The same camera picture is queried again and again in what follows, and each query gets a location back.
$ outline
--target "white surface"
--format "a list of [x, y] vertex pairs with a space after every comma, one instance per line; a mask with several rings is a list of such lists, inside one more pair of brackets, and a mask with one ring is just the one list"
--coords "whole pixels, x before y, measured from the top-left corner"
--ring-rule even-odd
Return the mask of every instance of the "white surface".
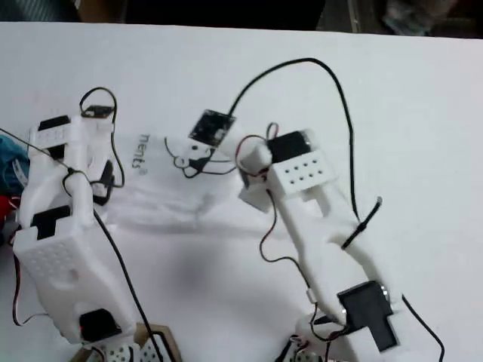
[[[0, 49], [1, 124], [20, 134], [72, 113], [85, 91], [103, 85], [118, 97], [119, 133], [151, 124], [184, 135], [204, 109], [227, 112], [239, 90], [269, 66], [295, 57], [325, 61], [340, 78], [354, 121], [360, 212], [384, 197], [367, 237], [445, 342], [447, 360], [481, 359], [481, 41], [3, 23]], [[235, 115], [261, 134], [270, 121], [282, 133], [314, 129], [348, 191], [343, 109], [317, 67], [270, 75]], [[225, 360], [228, 353], [232, 361], [273, 360], [300, 313], [311, 311], [296, 269], [267, 265], [258, 255], [271, 220], [233, 195], [196, 233], [115, 233], [149, 319], [172, 329], [184, 360]], [[294, 247], [279, 228], [266, 250], [280, 256]], [[11, 323], [6, 248], [0, 273], [0, 360], [67, 360], [76, 347], [50, 322]], [[38, 310], [26, 278], [23, 287], [20, 312]], [[413, 360], [437, 359], [430, 336], [421, 348]]]

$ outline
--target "cable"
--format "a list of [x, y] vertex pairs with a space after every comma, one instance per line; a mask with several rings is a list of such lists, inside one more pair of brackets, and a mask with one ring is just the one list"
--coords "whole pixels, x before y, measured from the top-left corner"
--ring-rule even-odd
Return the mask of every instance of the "cable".
[[104, 357], [104, 353], [97, 347], [92, 347], [92, 350], [95, 351], [100, 356], [100, 362], [106, 362], [106, 358]]
[[297, 357], [299, 355], [300, 352], [302, 351], [305, 351], [307, 349], [307, 347], [309, 347], [309, 344], [310, 342], [309, 341], [306, 341], [304, 344], [302, 344], [299, 348], [297, 348], [295, 351], [294, 351], [294, 356], [292, 357], [291, 360], [297, 360]]
[[331, 349], [331, 343], [332, 342], [327, 342], [327, 345], [325, 345], [324, 362], [329, 362], [329, 350]]
[[[35, 147], [34, 145], [32, 145], [32, 144], [28, 143], [28, 142], [27, 142], [27, 141], [25, 141], [25, 140], [22, 140], [21, 138], [19, 138], [19, 137], [17, 137], [17, 136], [15, 136], [15, 135], [13, 135], [13, 134], [12, 134], [12, 133], [10, 133], [10, 132], [5, 131], [3, 128], [0, 128], [0, 130], [1, 130], [1, 131], [4, 131], [4, 132], [5, 132], [6, 134], [8, 134], [9, 136], [12, 136], [14, 139], [19, 140], [21, 143], [24, 143], [24, 144], [26, 144], [26, 145], [28, 145], [28, 146], [31, 146], [31, 147], [33, 147], [34, 149], [37, 149], [37, 147]], [[51, 156], [51, 155], [49, 155], [48, 153], [44, 152], [43, 150], [41, 150], [41, 149], [37, 149], [37, 150], [39, 150], [39, 151], [40, 151], [40, 152], [42, 152], [42, 153], [45, 153], [46, 155], [48, 155], [49, 157], [51, 157], [51, 158], [52, 158], [52, 156]], [[70, 193], [69, 193], [69, 192], [67, 191], [67, 189], [66, 189], [66, 181], [68, 180], [68, 178], [69, 178], [70, 176], [72, 176], [73, 174], [76, 174], [76, 173], [82, 173], [82, 174], [84, 174], [84, 176], [86, 177], [86, 180], [87, 180], [87, 181], [89, 181], [89, 179], [88, 179], [87, 175], [86, 175], [84, 172], [82, 172], [82, 171], [80, 171], [80, 170], [75, 170], [75, 169], [73, 169], [72, 167], [70, 167], [70, 166], [68, 166], [68, 165], [64, 164], [64, 163], [63, 163], [63, 162], [61, 162], [61, 161], [59, 161], [59, 163], [60, 163], [60, 164], [62, 164], [62, 165], [63, 165], [63, 166], [64, 166], [64, 167], [67, 169], [67, 175], [66, 175], [66, 176], [63, 178], [63, 180], [62, 180], [62, 184], [63, 184], [64, 190], [66, 191], [66, 193], [67, 193], [69, 196], [70, 196]], [[102, 219], [99, 217], [99, 215], [97, 214], [97, 212], [96, 212], [96, 210], [95, 210], [95, 209], [94, 209], [94, 217], [95, 217], [96, 221], [99, 223], [99, 226], [100, 226], [100, 227], [101, 227], [101, 229], [103, 230], [103, 232], [104, 232], [104, 234], [106, 235], [107, 239], [109, 240], [109, 242], [110, 242], [110, 244], [111, 244], [111, 247], [112, 247], [112, 249], [114, 250], [114, 253], [116, 254], [116, 256], [117, 256], [117, 258], [118, 258], [118, 261], [119, 261], [119, 264], [121, 265], [121, 268], [122, 268], [123, 274], [124, 274], [124, 276], [125, 276], [126, 282], [128, 283], [129, 290], [131, 291], [131, 295], [132, 295], [132, 297], [133, 297], [134, 303], [136, 304], [136, 306], [137, 306], [137, 310], [139, 311], [139, 313], [140, 313], [140, 315], [141, 315], [141, 317], [142, 317], [142, 319], [143, 319], [144, 327], [146, 328], [146, 330], [147, 330], [147, 332], [148, 332], [148, 335], [149, 335], [149, 338], [151, 339], [151, 341], [152, 341], [152, 343], [153, 343], [153, 345], [154, 345], [154, 347], [155, 347], [155, 351], [156, 351], [156, 354], [157, 354], [157, 356], [158, 356], [158, 359], [159, 359], [160, 361], [163, 361], [162, 354], [161, 354], [161, 352], [160, 352], [160, 350], [159, 350], [159, 347], [158, 347], [158, 345], [157, 345], [157, 343], [156, 343], [156, 340], [155, 340], [154, 335], [153, 335], [152, 330], [151, 330], [151, 326], [149, 325], [149, 322], [148, 322], [148, 320], [147, 320], [147, 318], [146, 318], [146, 315], [145, 315], [145, 313], [144, 313], [143, 307], [141, 306], [141, 304], [140, 304], [140, 302], [139, 302], [139, 299], [137, 298], [137, 294], [136, 294], [136, 292], [135, 292], [135, 290], [134, 290], [134, 287], [133, 287], [133, 284], [132, 284], [132, 282], [131, 282], [131, 278], [130, 278], [130, 276], [129, 276], [129, 274], [128, 274], [128, 270], [126, 269], [126, 266], [125, 266], [124, 260], [122, 259], [122, 255], [121, 255], [121, 253], [119, 252], [119, 250], [118, 250], [117, 246], [115, 245], [115, 242], [114, 242], [114, 240], [112, 239], [112, 237], [111, 237], [111, 235], [110, 235], [109, 231], [107, 230], [106, 226], [104, 225], [104, 223], [103, 223]], [[20, 262], [18, 261], [18, 259], [17, 259], [17, 257], [16, 257], [16, 256], [15, 256], [14, 258], [15, 258], [15, 259], [14, 259], [14, 261], [16, 261], [16, 262], [15, 262], [15, 266], [16, 266], [16, 275], [18, 275], [18, 278], [17, 278], [18, 282], [17, 282], [17, 287], [16, 287], [16, 289], [15, 289], [15, 296], [14, 296], [14, 307], [13, 307], [12, 314], [13, 314], [13, 316], [14, 316], [14, 323], [15, 323], [16, 325], [23, 325], [23, 324], [27, 323], [27, 322], [28, 322], [30, 319], [32, 319], [34, 316], [36, 316], [36, 315], [38, 315], [38, 314], [36, 314], [36, 315], [34, 315], [34, 316], [31, 316], [31, 317], [27, 318], [27, 320], [26, 320], [26, 321], [24, 321], [24, 322], [23, 322], [23, 324], [22, 324], [22, 323], [20, 323], [20, 322], [18, 321], [18, 319], [17, 319], [16, 301], [17, 301], [17, 299], [18, 299], [18, 293], [20, 292]]]
[[349, 171], [350, 171], [350, 196], [351, 196], [351, 202], [352, 202], [352, 211], [354, 212], [355, 216], [357, 219], [359, 219], [359, 214], [357, 211], [357, 203], [355, 200], [355, 176], [354, 176], [354, 130], [352, 127], [352, 121], [350, 118], [349, 114], [349, 107], [347, 106], [346, 102], [346, 97], [344, 95], [342, 86], [340, 85], [339, 79], [337, 79], [337, 76], [335, 73], [332, 71], [332, 69], [322, 61], [315, 59], [315, 58], [301, 58], [301, 59], [295, 59], [295, 60], [289, 60], [287, 62], [280, 63], [276, 66], [273, 66], [270, 69], [267, 69], [265, 72], [260, 73], [257, 75], [254, 79], [252, 79], [238, 94], [238, 96], [235, 99], [235, 102], [232, 104], [228, 116], [232, 117], [233, 112], [236, 110], [236, 107], [240, 100], [242, 100], [242, 97], [245, 95], [245, 93], [248, 91], [248, 89], [251, 88], [252, 85], [257, 83], [261, 78], [265, 77], [266, 75], [274, 72], [275, 70], [284, 68], [286, 66], [291, 66], [293, 64], [300, 64], [300, 63], [313, 63], [317, 66], [320, 66], [323, 68], [329, 76], [332, 78], [334, 81], [337, 91], [339, 92], [340, 100], [342, 101], [342, 105], [344, 108], [344, 113], [346, 115], [346, 120], [347, 120], [347, 127], [349, 128]]
[[319, 334], [317, 334], [315, 332], [315, 329], [314, 329], [314, 320], [315, 320], [315, 316], [317, 315], [317, 309], [318, 309], [318, 303], [314, 303], [314, 312], [312, 314], [312, 318], [310, 318], [310, 322], [309, 322], [309, 325], [310, 325], [310, 330], [312, 332], [312, 334], [314, 335], [315, 338], [317, 338], [318, 340], [322, 341], [322, 342], [332, 342], [334, 341], [335, 339], [339, 338], [340, 336], [342, 336], [343, 334], [345, 334], [348, 330], [347, 326], [344, 326], [343, 329], [341, 330], [335, 330], [334, 332], [332, 332], [331, 334], [329, 334], [329, 337], [328, 338], [324, 338], [322, 336], [320, 336]]
[[20, 269], [20, 261], [15, 254], [14, 254], [14, 267], [15, 267], [15, 292], [14, 292], [14, 301], [12, 302], [12, 320], [14, 321], [14, 324], [16, 326], [23, 327], [25, 324], [29, 323], [29, 321], [35, 317], [49, 317], [47, 313], [35, 313], [35, 314], [32, 314], [23, 322], [19, 321], [19, 318], [17, 315], [17, 309], [18, 309], [18, 298], [20, 295], [20, 285], [22, 282], [22, 275], [21, 275], [21, 269]]
[[114, 140], [115, 118], [118, 114], [118, 100], [115, 98], [114, 93], [110, 89], [105, 88], [105, 87], [95, 87], [95, 88], [92, 88], [90, 91], [88, 91], [86, 94], [84, 94], [84, 96], [82, 96], [81, 101], [79, 102], [78, 106], [81, 109], [81, 114], [84, 114], [85, 113], [85, 109], [83, 108], [84, 102], [95, 91], [105, 91], [105, 92], [107, 92], [111, 96], [112, 101], [114, 103], [114, 106], [113, 106], [113, 109], [112, 109], [111, 148], [112, 148], [112, 153], [114, 154], [115, 161], [118, 164], [119, 171], [121, 172], [121, 184], [117, 185], [115, 183], [105, 183], [104, 181], [97, 180], [97, 181], [91, 181], [91, 185], [95, 185], [95, 184], [100, 183], [100, 184], [105, 185], [105, 186], [112, 186], [112, 187], [115, 187], [117, 189], [120, 189], [120, 188], [124, 187], [124, 185], [126, 183], [126, 176], [125, 176], [125, 172], [124, 172], [124, 168], [122, 166], [121, 160], [119, 159], [118, 153], [115, 149], [115, 140]]
[[24, 145], [26, 145], [26, 146], [28, 146], [28, 147], [32, 147], [33, 149], [35, 149], [36, 151], [39, 151], [40, 153], [43, 153], [44, 155], [47, 155], [48, 157], [52, 158], [54, 161], [58, 162], [59, 164], [62, 164], [64, 167], [67, 167], [67, 168], [69, 167], [69, 166], [67, 166], [66, 164], [64, 164], [64, 163], [63, 163], [61, 160], [59, 160], [59, 159], [57, 159], [57, 158], [53, 158], [53, 157], [52, 157], [52, 155], [51, 155], [49, 152], [45, 151], [44, 149], [40, 149], [39, 147], [34, 146], [33, 144], [31, 144], [31, 143], [29, 143], [29, 142], [27, 142], [27, 141], [25, 141], [25, 140], [22, 140], [21, 138], [19, 138], [19, 137], [15, 136], [15, 135], [14, 135], [13, 133], [11, 133], [11, 132], [8, 132], [8, 131], [7, 131], [7, 130], [5, 130], [4, 128], [1, 128], [1, 127], [0, 127], [0, 131], [1, 131], [1, 132], [3, 132], [3, 133], [5, 133], [5, 134], [7, 134], [8, 136], [10, 136], [10, 137], [12, 137], [12, 138], [16, 139], [18, 142], [23, 143]]
[[[271, 136], [271, 130], [272, 130], [272, 127], [275, 127], [275, 132], [273, 133], [273, 135]], [[266, 131], [265, 131], [265, 138], [266, 140], [272, 140], [274, 138], [276, 138], [278, 136], [278, 131], [280, 130], [280, 126], [278, 125], [277, 122], [270, 122], [268, 127], [266, 128]]]
[[238, 145], [236, 146], [236, 151], [235, 151], [235, 166], [237, 168], [239, 168], [240, 170], [242, 170], [243, 172], [245, 172], [247, 175], [250, 175], [252, 177], [258, 177], [259, 175], [261, 175], [262, 173], [264, 173], [265, 171], [267, 171], [266, 168], [263, 168], [262, 170], [258, 171], [257, 173], [250, 173], [248, 172], [239, 162], [238, 162], [238, 155], [240, 154], [240, 151], [242, 149], [242, 145], [243, 143], [246, 141], [246, 140], [249, 140], [250, 138], [259, 138], [261, 140], [263, 140], [264, 142], [266, 142], [266, 139], [257, 135], [257, 134], [249, 134], [248, 136], [245, 136], [241, 139], [241, 141], [238, 143]]
[[269, 258], [267, 258], [265, 256], [265, 254], [263, 252], [263, 243], [265, 243], [265, 240], [269, 237], [270, 234], [272, 234], [273, 229], [275, 228], [275, 225], [277, 225], [277, 220], [278, 220], [278, 217], [277, 217], [277, 208], [275, 207], [275, 200], [273, 199], [273, 195], [270, 192], [270, 190], [266, 190], [266, 193], [269, 195], [270, 201], [272, 202], [272, 205], [273, 205], [273, 223], [272, 223], [272, 226], [270, 226], [270, 229], [262, 237], [262, 240], [260, 240], [260, 244], [258, 245], [258, 249], [260, 251], [260, 255], [262, 256], [262, 259], [265, 260], [266, 262], [279, 262], [281, 260], [288, 260], [288, 261], [292, 262], [293, 264], [295, 264], [295, 266], [297, 267], [298, 271], [300, 272], [300, 275], [302, 275], [302, 278], [305, 281], [305, 284], [307, 285], [307, 288], [310, 289], [309, 281], [307, 280], [306, 276], [302, 272], [302, 269], [300, 268], [300, 265], [299, 265], [299, 263], [298, 263], [297, 260], [295, 260], [291, 256], [282, 256], [282, 257], [277, 258], [277, 259], [269, 259]]
[[141, 318], [143, 319], [144, 326], [146, 327], [146, 330], [149, 334], [149, 338], [151, 339], [151, 341], [154, 345], [154, 349], [156, 350], [156, 354], [158, 356], [158, 359], [160, 361], [163, 361], [163, 356], [161, 354], [161, 351], [159, 350], [159, 347], [158, 347], [158, 344], [156, 343], [154, 335], [152, 334], [151, 326], [149, 325], [149, 322], [148, 322], [148, 319], [146, 317], [146, 314], [144, 313], [143, 307], [141, 306], [141, 303], [140, 303], [139, 299], [137, 298], [136, 291], [134, 290], [134, 286], [131, 282], [131, 277], [129, 276], [128, 269], [126, 268], [124, 260], [122, 259], [122, 255], [119, 252], [119, 249], [118, 249], [117, 245], [115, 244], [114, 239], [112, 239], [112, 236], [109, 233], [109, 230], [107, 230], [107, 227], [104, 225], [104, 222], [99, 217], [99, 214], [97, 213], [97, 211], [95, 209], [94, 209], [94, 217], [96, 218], [97, 223], [99, 224], [100, 228], [103, 230], [103, 233], [106, 236], [107, 240], [109, 240], [109, 243], [111, 244], [111, 247], [114, 250], [114, 253], [118, 258], [119, 264], [121, 265], [122, 273], [124, 274], [126, 282], [128, 283], [129, 291], [131, 292], [131, 295], [133, 296], [134, 303], [136, 304], [137, 310], [139, 311], [139, 314], [141, 315]]
[[361, 232], [363, 232], [367, 227], [368, 223], [371, 221], [371, 219], [374, 217], [376, 212], [380, 209], [381, 205], [383, 204], [383, 198], [380, 196], [377, 198], [377, 202], [372, 208], [371, 212], [369, 213], [368, 217], [365, 218], [363, 222], [361, 222], [357, 228], [354, 230], [354, 232], [347, 238], [347, 240], [342, 244], [340, 249], [345, 250], [347, 247], [354, 241], [355, 237], [359, 235]]
[[408, 307], [409, 311], [411, 314], [417, 319], [418, 322], [424, 327], [424, 329], [431, 335], [432, 338], [439, 344], [439, 347], [441, 349], [441, 353], [439, 355], [439, 362], [443, 361], [443, 358], [445, 357], [445, 345], [443, 342], [440, 340], [438, 335], [432, 331], [431, 328], [426, 324], [426, 322], [421, 318], [421, 316], [418, 315], [418, 313], [414, 310], [413, 306], [409, 303], [409, 301], [406, 299], [405, 295], [402, 295], [402, 301], [404, 304]]
[[[199, 174], [205, 174], [205, 175], [216, 175], [216, 176], [222, 176], [222, 175], [227, 175], [228, 173], [231, 173], [233, 172], [234, 170], [236, 170], [236, 167], [232, 167], [230, 168], [229, 170], [227, 171], [223, 171], [223, 172], [213, 172], [213, 171], [203, 171], [203, 170], [196, 170], [196, 173], [194, 173], [193, 175], [188, 175], [185, 171], [186, 168], [190, 167], [189, 165], [188, 166], [185, 166], [185, 167], [181, 167], [181, 166], [178, 166], [176, 164], [176, 160], [178, 158], [180, 158], [180, 156], [176, 156], [174, 155], [174, 153], [171, 151], [171, 149], [169, 148], [169, 145], [168, 145], [168, 138], [165, 137], [164, 138], [164, 142], [165, 142], [165, 148], [166, 148], [166, 152], [173, 158], [173, 165], [179, 169], [179, 170], [182, 170], [183, 171], [183, 175], [187, 178], [187, 179], [194, 179], [195, 177], [197, 177]], [[228, 162], [231, 162], [231, 160], [212, 160], [211, 157], [213, 156], [213, 153], [211, 153], [210, 155], [210, 159], [208, 160], [208, 162], [214, 162], [214, 163], [228, 163]]]

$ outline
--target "black wire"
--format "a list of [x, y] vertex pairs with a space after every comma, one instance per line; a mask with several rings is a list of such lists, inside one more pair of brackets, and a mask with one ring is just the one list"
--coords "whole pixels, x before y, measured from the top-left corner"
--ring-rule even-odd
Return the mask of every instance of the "black wire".
[[424, 327], [424, 329], [431, 335], [432, 338], [435, 339], [435, 341], [439, 344], [439, 347], [441, 349], [441, 353], [439, 355], [439, 362], [443, 361], [443, 358], [445, 357], [445, 345], [443, 342], [440, 340], [438, 335], [432, 331], [431, 328], [426, 324], [426, 322], [421, 318], [421, 316], [418, 315], [418, 313], [414, 310], [413, 306], [409, 303], [409, 301], [406, 299], [405, 295], [402, 295], [402, 301], [404, 304], [408, 307], [409, 311], [411, 314], [417, 319], [418, 322]]
[[202, 171], [201, 173], [204, 173], [205, 175], [227, 175], [228, 173], [231, 173], [234, 170], [236, 170], [236, 167], [232, 167], [229, 170], [224, 171], [224, 172]]
[[354, 241], [354, 239], [357, 237], [357, 235], [359, 235], [361, 232], [363, 232], [368, 227], [368, 223], [374, 217], [376, 212], [380, 209], [382, 204], [383, 204], [383, 198], [378, 197], [377, 202], [374, 205], [374, 207], [372, 208], [368, 217], [366, 217], [365, 220], [357, 226], [357, 228], [354, 230], [354, 232], [347, 238], [347, 240], [344, 242], [344, 244], [342, 244], [342, 246], [340, 247], [342, 250], [345, 250]]
[[260, 244], [258, 245], [258, 249], [260, 251], [260, 255], [262, 256], [262, 259], [265, 260], [266, 262], [279, 262], [281, 260], [288, 260], [288, 261], [292, 262], [293, 264], [295, 264], [295, 266], [297, 267], [298, 271], [300, 272], [300, 275], [302, 275], [302, 278], [305, 281], [305, 284], [307, 285], [307, 288], [310, 289], [309, 281], [307, 280], [305, 274], [303, 273], [302, 269], [300, 268], [300, 265], [299, 265], [299, 263], [298, 263], [297, 260], [295, 260], [291, 256], [283, 256], [283, 257], [280, 257], [280, 258], [277, 258], [277, 259], [268, 259], [265, 256], [265, 254], [263, 253], [263, 243], [265, 243], [265, 240], [273, 232], [273, 229], [275, 228], [275, 225], [277, 225], [277, 221], [278, 221], [277, 208], [275, 206], [275, 200], [273, 199], [273, 195], [270, 192], [270, 190], [268, 190], [268, 189], [266, 190], [266, 193], [269, 195], [270, 201], [272, 202], [272, 206], [273, 206], [273, 223], [272, 223], [272, 226], [270, 226], [269, 231], [267, 231], [266, 234], [262, 237], [262, 240], [260, 241]]
[[[195, 177], [197, 177], [200, 173], [204, 173], [205, 175], [216, 175], [216, 176], [222, 176], [222, 175], [227, 175], [228, 173], [231, 173], [233, 172], [234, 170], [236, 170], [236, 167], [232, 167], [230, 168], [229, 170], [227, 171], [224, 171], [224, 172], [211, 172], [211, 171], [203, 171], [203, 170], [196, 170], [196, 173], [194, 173], [193, 175], [188, 175], [186, 174], [186, 171], [185, 169], [188, 168], [189, 166], [186, 166], [186, 167], [181, 167], [181, 166], [178, 166], [176, 164], [176, 160], [179, 158], [179, 156], [175, 156], [174, 153], [171, 151], [171, 149], [169, 148], [168, 146], [168, 138], [165, 137], [164, 138], [164, 141], [165, 141], [165, 148], [166, 148], [166, 152], [173, 158], [173, 165], [179, 169], [179, 170], [183, 170], [183, 175], [187, 178], [187, 179], [193, 179]], [[212, 160], [211, 157], [213, 155], [210, 155], [210, 159], [208, 160], [208, 162], [214, 162], [214, 163], [227, 163], [227, 162], [231, 162], [231, 160]]]
[[324, 362], [329, 362], [329, 350], [331, 349], [331, 343], [332, 342], [327, 342], [327, 345], [325, 346]]
[[81, 114], [83, 115], [85, 113], [85, 109], [82, 106], [84, 105], [85, 100], [95, 91], [105, 91], [105, 92], [107, 92], [111, 96], [112, 101], [114, 103], [113, 110], [112, 110], [111, 148], [112, 148], [112, 153], [114, 154], [115, 161], [118, 164], [119, 171], [121, 172], [121, 184], [117, 185], [115, 183], [106, 183], [104, 181], [97, 180], [97, 181], [91, 181], [91, 185], [95, 185], [95, 184], [100, 183], [100, 184], [103, 184], [105, 186], [112, 186], [114, 188], [121, 189], [122, 187], [124, 187], [124, 185], [126, 183], [126, 176], [125, 176], [125, 172], [124, 172], [124, 168], [122, 166], [121, 160], [119, 159], [118, 153], [115, 149], [115, 140], [114, 140], [115, 118], [118, 114], [118, 100], [115, 98], [114, 93], [110, 89], [105, 88], [105, 87], [95, 87], [95, 88], [92, 88], [90, 91], [88, 91], [86, 94], [84, 94], [84, 96], [82, 96], [81, 101], [79, 102], [78, 106], [81, 109]]
[[[37, 149], [39, 150], [40, 152], [42, 153], [45, 153], [43, 150], [41, 149], [38, 149], [37, 147], [35, 147], [34, 145], [32, 145], [31, 143], [25, 141], [25, 140], [22, 140], [21, 138], [13, 135], [12, 133], [10, 132], [7, 132], [6, 130], [4, 130], [3, 128], [0, 128], [0, 130], [2, 132], [5, 132], [7, 135], [13, 137], [14, 139], [20, 141], [21, 143], [24, 143], [30, 147], [33, 147], [34, 149]], [[64, 164], [63, 162], [60, 162], [58, 161], [60, 164], [62, 164], [66, 169], [67, 169], [67, 175], [62, 179], [62, 186], [64, 188], [64, 190], [66, 191], [66, 193], [70, 196], [70, 193], [67, 191], [67, 188], [66, 188], [66, 181], [69, 177], [71, 177], [72, 175], [76, 174], [76, 173], [82, 173], [87, 181], [89, 181], [87, 175], [80, 171], [80, 170], [75, 170], [73, 169], [72, 167], [70, 166], [67, 166], [66, 164]], [[141, 306], [140, 302], [139, 302], [139, 299], [137, 298], [137, 294], [134, 290], [134, 287], [133, 287], [133, 284], [131, 282], [131, 277], [129, 276], [129, 273], [128, 273], [128, 270], [126, 269], [126, 265], [124, 263], [124, 260], [122, 259], [122, 255], [121, 253], [119, 252], [117, 246], [115, 245], [115, 242], [114, 240], [112, 239], [112, 236], [111, 234], [109, 233], [109, 231], [107, 230], [106, 226], [104, 225], [102, 219], [99, 217], [99, 215], [97, 214], [96, 210], [94, 209], [94, 217], [96, 218], [96, 221], [99, 223], [99, 226], [100, 228], [103, 230], [104, 232], [104, 235], [107, 237], [107, 239], [109, 240], [113, 250], [114, 250], [114, 253], [116, 254], [117, 258], [118, 258], [118, 261], [119, 261], [119, 264], [121, 265], [121, 268], [122, 268], [122, 271], [123, 271], [123, 274], [125, 276], [125, 279], [126, 279], [126, 282], [128, 283], [128, 286], [129, 286], [129, 290], [131, 291], [131, 295], [133, 297], [133, 300], [134, 300], [134, 303], [136, 304], [137, 306], [137, 310], [139, 311], [142, 319], [143, 319], [143, 323], [144, 323], [144, 327], [146, 328], [147, 332], [148, 332], [148, 335], [149, 335], [149, 338], [151, 339], [153, 345], [154, 345], [154, 348], [155, 348], [155, 351], [156, 351], [156, 354], [158, 356], [158, 359], [162, 362], [163, 361], [163, 356], [161, 354], [161, 351], [159, 351], [159, 347], [158, 347], [158, 344], [156, 343], [156, 340], [154, 338], [154, 335], [152, 333], [152, 330], [151, 330], [151, 326], [149, 325], [149, 322], [147, 320], [147, 317], [146, 315], [144, 314], [144, 310], [143, 310], [143, 307]]]
[[100, 356], [101, 362], [106, 362], [106, 358], [104, 357], [104, 353], [99, 348], [93, 347], [92, 350], [95, 351]]
[[43, 153], [44, 155], [47, 155], [48, 157], [52, 158], [54, 161], [58, 162], [59, 164], [62, 164], [64, 167], [69, 168], [69, 166], [67, 166], [66, 164], [64, 164], [61, 160], [59, 160], [57, 158], [53, 158], [52, 155], [48, 151], [45, 151], [44, 149], [40, 149], [39, 147], [34, 146], [33, 144], [31, 144], [31, 143], [29, 143], [29, 142], [27, 142], [25, 140], [22, 140], [21, 138], [15, 136], [12, 132], [8, 132], [4, 128], [1, 128], [0, 127], [0, 131], [3, 132], [3, 133], [5, 133], [5, 134], [7, 134], [8, 136], [16, 139], [20, 143], [23, 143], [24, 145], [26, 145], [28, 147], [32, 147], [33, 149], [39, 151], [40, 153]]
[[345, 334], [348, 330], [348, 327], [347, 326], [344, 326], [343, 329], [341, 330], [335, 330], [334, 332], [332, 332], [328, 338], [324, 338], [322, 336], [320, 336], [319, 334], [317, 334], [317, 332], [315, 331], [314, 329], [314, 320], [315, 320], [315, 316], [317, 315], [317, 309], [318, 309], [318, 303], [314, 303], [314, 312], [312, 314], [312, 318], [310, 319], [310, 322], [309, 322], [309, 325], [310, 325], [310, 331], [312, 332], [312, 334], [314, 335], [315, 338], [317, 338], [318, 340], [322, 341], [322, 342], [332, 342], [334, 341], [335, 339], [339, 338], [340, 336], [342, 336], [343, 334]]
[[358, 211], [357, 211], [357, 203], [356, 203], [356, 200], [355, 200], [354, 130], [353, 130], [353, 127], [352, 127], [352, 121], [351, 121], [350, 114], [349, 114], [349, 107], [347, 106], [346, 97], [344, 95], [342, 86], [340, 85], [339, 79], [337, 79], [337, 76], [335, 75], [335, 73], [332, 71], [332, 69], [327, 64], [325, 64], [322, 61], [315, 59], [315, 58], [301, 58], [301, 59], [289, 60], [287, 62], [283, 62], [283, 63], [280, 63], [276, 66], [273, 66], [270, 69], [267, 69], [265, 72], [262, 72], [259, 75], [257, 75], [252, 81], [250, 81], [250, 83], [248, 83], [241, 90], [241, 92], [236, 97], [235, 102], [232, 104], [232, 107], [230, 108], [230, 110], [228, 112], [228, 116], [229, 117], [233, 116], [233, 112], [235, 111], [236, 106], [238, 105], [238, 103], [240, 102], [242, 97], [245, 95], [245, 93], [248, 91], [248, 89], [250, 89], [250, 87], [252, 85], [254, 85], [255, 83], [257, 83], [257, 81], [259, 81], [261, 78], [263, 78], [264, 76], [266, 76], [266, 75], [270, 74], [271, 72], [274, 72], [275, 70], [278, 70], [280, 68], [284, 68], [286, 66], [291, 66], [293, 64], [300, 64], [300, 63], [314, 63], [314, 64], [320, 66], [321, 68], [323, 68], [329, 74], [329, 76], [332, 78], [332, 80], [334, 81], [334, 83], [337, 87], [337, 90], [339, 92], [340, 100], [342, 101], [344, 112], [346, 114], [347, 127], [349, 128], [349, 171], [350, 171], [350, 197], [351, 197], [351, 202], [352, 202], [352, 210], [353, 210], [354, 214], [357, 216], [357, 219], [359, 219], [359, 214], [358, 214]]
[[309, 341], [306, 341], [304, 344], [302, 344], [299, 348], [297, 348], [296, 350], [294, 350], [294, 356], [292, 357], [292, 360], [295, 361], [299, 355], [299, 353], [306, 349], [308, 346], [309, 346], [310, 342]]
[[[275, 127], [275, 133], [273, 134], [273, 137], [270, 137], [270, 131], [272, 130], [272, 127]], [[277, 122], [270, 122], [269, 125], [266, 127], [266, 130], [265, 130], [265, 139], [268, 141], [272, 138], [277, 137], [279, 128], [280, 128], [280, 126], [278, 125]]]
[[158, 359], [162, 362], [163, 356], [161, 354], [161, 351], [159, 350], [159, 347], [158, 347], [158, 344], [157, 344], [157, 342], [154, 338], [154, 335], [152, 334], [151, 326], [149, 325], [149, 321], [146, 317], [146, 314], [144, 313], [143, 307], [141, 306], [141, 303], [140, 303], [139, 299], [137, 298], [136, 291], [134, 290], [134, 286], [131, 282], [131, 277], [129, 276], [128, 270], [126, 269], [126, 265], [124, 263], [124, 260], [122, 259], [122, 255], [119, 252], [118, 247], [115, 245], [114, 239], [112, 239], [112, 236], [109, 233], [109, 230], [107, 230], [107, 227], [104, 225], [104, 222], [99, 217], [99, 214], [97, 213], [97, 211], [95, 209], [94, 209], [94, 217], [96, 218], [97, 222], [99, 223], [100, 228], [103, 230], [104, 235], [106, 236], [107, 240], [109, 240], [109, 243], [111, 244], [111, 247], [114, 250], [114, 253], [118, 258], [119, 264], [121, 265], [121, 268], [122, 268], [122, 273], [124, 274], [126, 282], [128, 283], [129, 290], [131, 291], [131, 295], [133, 296], [134, 303], [137, 306], [137, 310], [139, 311], [139, 314], [141, 314], [141, 318], [143, 319], [144, 326], [146, 327], [146, 330], [149, 334], [149, 338], [151, 339], [151, 341], [154, 345], [156, 355], [158, 356]]

